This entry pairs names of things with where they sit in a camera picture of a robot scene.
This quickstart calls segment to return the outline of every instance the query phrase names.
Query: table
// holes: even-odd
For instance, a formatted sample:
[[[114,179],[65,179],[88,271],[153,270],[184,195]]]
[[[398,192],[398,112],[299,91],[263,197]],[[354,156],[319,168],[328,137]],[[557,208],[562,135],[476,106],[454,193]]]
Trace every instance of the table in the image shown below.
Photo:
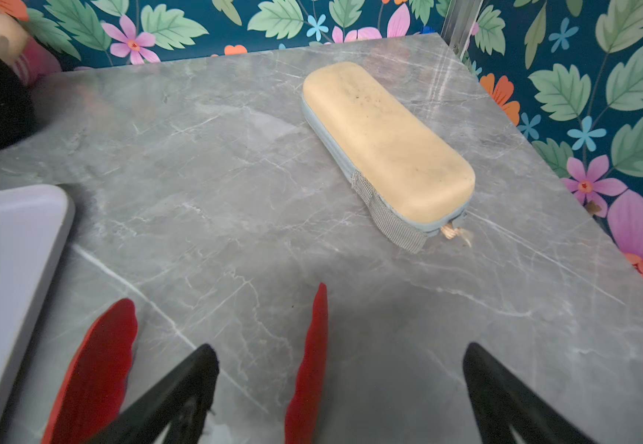
[[[374,227],[301,115],[355,61],[474,167],[460,239],[413,255]],[[643,443],[643,280],[437,35],[53,75],[0,189],[60,184],[77,215],[0,439],[37,443],[69,360],[137,305],[125,405],[194,346],[221,374],[204,443],[281,443],[320,281],[317,443],[477,443],[477,341],[602,443]]]

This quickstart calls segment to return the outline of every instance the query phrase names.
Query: wallpaper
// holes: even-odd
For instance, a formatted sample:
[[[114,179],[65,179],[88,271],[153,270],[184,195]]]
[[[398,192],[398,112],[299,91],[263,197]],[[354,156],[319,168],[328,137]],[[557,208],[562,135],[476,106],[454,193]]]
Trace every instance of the wallpaper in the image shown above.
[[[487,0],[465,64],[643,277],[643,0]]]
[[[64,70],[156,63],[440,30],[450,0],[26,0]]]

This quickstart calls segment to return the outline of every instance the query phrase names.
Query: red object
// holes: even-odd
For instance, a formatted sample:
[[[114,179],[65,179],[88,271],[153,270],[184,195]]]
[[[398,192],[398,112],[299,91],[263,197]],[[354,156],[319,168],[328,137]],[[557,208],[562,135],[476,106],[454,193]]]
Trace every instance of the red object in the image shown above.
[[[137,330],[130,299],[95,320],[67,369],[42,444],[82,444],[119,415]]]
[[[326,344],[328,342],[328,302],[326,285],[319,285],[311,311],[311,325],[304,344],[304,358],[297,373],[287,417],[284,419],[285,444],[311,444],[317,424],[321,390],[326,370]]]

